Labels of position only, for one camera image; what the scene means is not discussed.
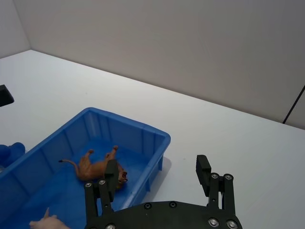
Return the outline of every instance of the blue plastic bin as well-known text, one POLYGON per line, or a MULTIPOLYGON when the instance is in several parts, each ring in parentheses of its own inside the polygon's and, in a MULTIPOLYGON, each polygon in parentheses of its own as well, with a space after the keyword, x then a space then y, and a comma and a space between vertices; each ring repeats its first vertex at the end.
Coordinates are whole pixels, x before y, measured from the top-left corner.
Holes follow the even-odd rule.
POLYGON ((47 207, 68 227, 86 225, 83 183, 63 158, 78 164, 94 149, 90 159, 103 160, 118 145, 117 160, 127 171, 128 182, 116 191, 112 207, 120 210, 141 203, 152 181, 162 169, 170 136, 134 120, 87 108, 31 151, 0 173, 0 228, 29 228, 47 207))

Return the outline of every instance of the white table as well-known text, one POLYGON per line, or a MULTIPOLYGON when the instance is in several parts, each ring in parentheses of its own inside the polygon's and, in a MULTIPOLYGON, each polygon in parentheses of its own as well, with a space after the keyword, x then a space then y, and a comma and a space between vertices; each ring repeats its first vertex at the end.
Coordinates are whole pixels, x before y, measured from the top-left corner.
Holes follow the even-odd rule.
POLYGON ((97 107, 171 135, 146 201, 206 205, 195 172, 196 155, 205 154, 212 171, 233 174, 244 229, 304 227, 304 130, 35 51, 1 59, 0 84, 15 98, 0 108, 1 144, 31 149, 97 107))

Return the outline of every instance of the white wall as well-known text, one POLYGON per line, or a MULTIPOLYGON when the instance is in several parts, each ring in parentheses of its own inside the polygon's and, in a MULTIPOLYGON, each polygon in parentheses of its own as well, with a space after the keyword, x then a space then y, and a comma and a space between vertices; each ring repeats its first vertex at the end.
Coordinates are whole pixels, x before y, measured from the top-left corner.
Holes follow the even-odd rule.
POLYGON ((0 0, 0 58, 30 49, 12 0, 0 0))
POLYGON ((34 50, 279 122, 305 84, 303 0, 15 3, 34 50))

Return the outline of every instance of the black object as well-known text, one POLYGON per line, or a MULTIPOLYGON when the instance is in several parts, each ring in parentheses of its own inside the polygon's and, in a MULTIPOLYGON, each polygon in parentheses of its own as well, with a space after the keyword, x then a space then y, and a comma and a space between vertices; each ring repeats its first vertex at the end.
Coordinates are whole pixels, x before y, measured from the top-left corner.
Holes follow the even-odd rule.
POLYGON ((206 207, 165 201, 114 212, 111 202, 118 182, 118 168, 116 160, 109 161, 105 180, 85 184, 85 229, 242 229, 235 215, 233 176, 225 174, 221 177, 211 173, 211 166, 204 155, 197 156, 196 173, 205 195, 209 197, 206 207), (222 194, 222 209, 218 208, 218 192, 222 194), (97 198, 102 202, 101 216, 97 213, 97 198))
POLYGON ((13 102, 14 102, 14 98, 13 96, 11 96, 6 86, 0 85, 0 107, 8 104, 12 104, 13 102))

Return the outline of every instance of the white tabletop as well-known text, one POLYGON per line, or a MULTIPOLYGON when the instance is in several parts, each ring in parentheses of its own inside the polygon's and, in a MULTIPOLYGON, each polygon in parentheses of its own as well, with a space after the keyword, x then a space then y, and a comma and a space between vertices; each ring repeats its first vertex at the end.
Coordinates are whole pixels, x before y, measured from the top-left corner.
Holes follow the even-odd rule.
POLYGON ((212 171, 234 176, 244 229, 304 227, 304 130, 35 51, 0 59, 0 84, 15 99, 0 108, 0 144, 31 149, 97 107, 171 135, 145 201, 206 205, 195 172, 196 155, 205 154, 212 171))

